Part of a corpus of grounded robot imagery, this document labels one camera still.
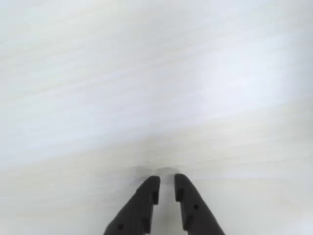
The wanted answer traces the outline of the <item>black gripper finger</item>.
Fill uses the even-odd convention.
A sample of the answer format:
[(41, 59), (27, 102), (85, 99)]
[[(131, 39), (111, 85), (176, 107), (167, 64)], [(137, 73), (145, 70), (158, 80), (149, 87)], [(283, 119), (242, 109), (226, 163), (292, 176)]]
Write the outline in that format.
[(200, 193), (184, 174), (175, 174), (175, 200), (180, 203), (183, 230), (189, 235), (224, 235)]
[(147, 235), (151, 233), (154, 206), (158, 204), (160, 177), (148, 177), (107, 225), (105, 235)]

